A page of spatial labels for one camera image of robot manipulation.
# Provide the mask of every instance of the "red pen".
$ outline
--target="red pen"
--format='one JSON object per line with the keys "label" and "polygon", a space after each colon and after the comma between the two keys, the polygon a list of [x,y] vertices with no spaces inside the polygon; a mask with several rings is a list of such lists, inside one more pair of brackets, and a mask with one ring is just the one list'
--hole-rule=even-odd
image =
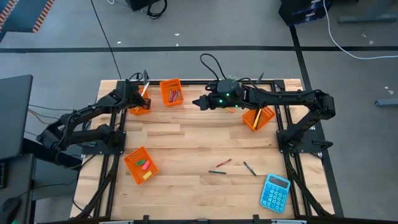
{"label": "red pen", "polygon": [[232,159],[228,159],[227,161],[224,161],[224,162],[218,164],[216,167],[222,166],[222,165],[226,164],[227,162],[230,162],[231,160]]}

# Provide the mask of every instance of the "calculator display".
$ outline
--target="calculator display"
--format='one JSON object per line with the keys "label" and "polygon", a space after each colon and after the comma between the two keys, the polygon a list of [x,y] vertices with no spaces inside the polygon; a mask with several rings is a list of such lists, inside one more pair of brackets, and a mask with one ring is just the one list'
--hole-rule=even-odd
{"label": "calculator display", "polygon": [[269,177],[269,182],[273,183],[273,184],[276,184],[276,185],[278,185],[280,187],[283,187],[283,188],[287,188],[287,186],[289,185],[289,183],[284,182],[283,180],[280,180],[280,179],[275,178],[273,176]]}

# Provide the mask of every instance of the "warning stripe tape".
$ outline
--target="warning stripe tape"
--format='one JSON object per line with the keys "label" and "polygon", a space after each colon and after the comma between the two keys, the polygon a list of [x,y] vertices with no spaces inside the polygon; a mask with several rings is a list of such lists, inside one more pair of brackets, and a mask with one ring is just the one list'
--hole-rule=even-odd
{"label": "warning stripe tape", "polygon": [[33,26],[33,32],[39,31],[40,27],[42,26],[45,17],[49,13],[52,4],[54,3],[54,0],[48,0],[47,3],[45,4],[42,13],[40,13],[39,17],[36,20],[35,26]]}
{"label": "warning stripe tape", "polygon": [[2,29],[2,25],[6,22],[7,18],[10,16],[12,10],[14,10],[15,5],[19,0],[10,0],[6,4],[6,7],[0,13],[0,31]]}

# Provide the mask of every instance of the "pink eraser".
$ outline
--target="pink eraser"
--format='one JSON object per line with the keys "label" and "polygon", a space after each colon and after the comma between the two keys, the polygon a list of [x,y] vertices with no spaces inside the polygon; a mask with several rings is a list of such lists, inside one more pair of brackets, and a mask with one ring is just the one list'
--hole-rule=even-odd
{"label": "pink eraser", "polygon": [[142,166],[143,170],[147,170],[147,168],[149,167],[150,161],[146,161],[145,164]]}

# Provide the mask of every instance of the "gray concrete floor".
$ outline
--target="gray concrete floor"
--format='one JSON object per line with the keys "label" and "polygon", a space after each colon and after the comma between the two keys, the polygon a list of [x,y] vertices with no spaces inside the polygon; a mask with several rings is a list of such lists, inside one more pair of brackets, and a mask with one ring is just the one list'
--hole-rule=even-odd
{"label": "gray concrete floor", "polygon": [[[374,1],[351,2],[330,10],[332,33],[344,46],[398,45],[398,23],[339,24],[338,16],[362,13]],[[94,0],[113,47],[202,45],[293,46],[289,28],[279,17],[279,1],[171,0],[162,18],[153,21],[105,0]],[[397,5],[391,7],[398,13]],[[302,46],[332,46],[326,20],[296,27]],[[7,33],[0,48],[106,47],[89,0],[58,0],[37,34]],[[201,52],[118,52],[123,78],[146,69],[151,78],[212,78],[198,59]],[[301,78],[295,52],[212,52],[231,77]],[[398,52],[355,52],[360,56]],[[304,52],[312,87],[335,97],[337,115],[322,122],[346,217],[398,220],[395,130],[396,108],[374,106],[378,98],[398,94],[398,59],[356,60],[342,52]],[[33,74],[30,102],[53,108],[81,108],[95,100],[100,80],[118,74],[110,53],[0,54],[0,78]],[[390,95],[385,86],[396,93]],[[57,111],[37,110],[50,116]],[[26,130],[45,126],[28,115]],[[78,154],[79,148],[69,154]],[[69,183],[74,172],[49,169],[38,162],[39,183]],[[39,200],[36,221],[64,220],[72,207],[75,186],[45,189],[54,197]],[[57,195],[59,191],[69,191]]]}

